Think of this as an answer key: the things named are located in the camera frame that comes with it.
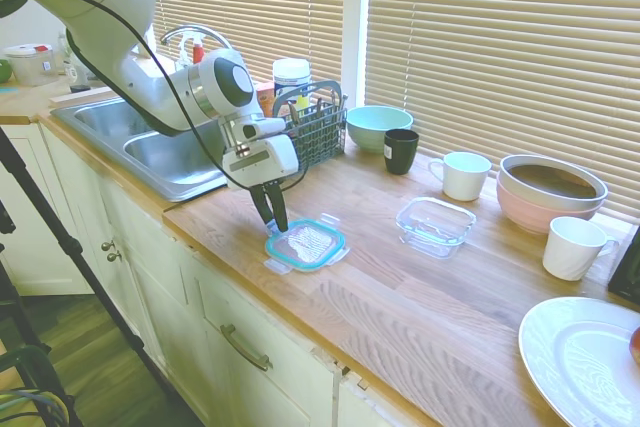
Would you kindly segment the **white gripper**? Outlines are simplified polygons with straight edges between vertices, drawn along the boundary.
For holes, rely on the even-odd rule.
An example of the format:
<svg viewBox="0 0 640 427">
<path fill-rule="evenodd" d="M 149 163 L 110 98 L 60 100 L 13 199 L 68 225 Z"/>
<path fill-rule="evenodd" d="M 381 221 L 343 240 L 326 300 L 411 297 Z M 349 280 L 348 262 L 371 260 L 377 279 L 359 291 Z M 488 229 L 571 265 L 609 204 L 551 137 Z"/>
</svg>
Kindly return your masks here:
<svg viewBox="0 0 640 427">
<path fill-rule="evenodd" d="M 229 151 L 223 155 L 222 167 L 229 184 L 249 188 L 253 204 L 265 225 L 274 219 L 280 232 L 288 230 L 286 204 L 278 179 L 297 173 L 299 160 L 293 141 L 287 135 L 250 142 L 246 154 Z"/>
</svg>

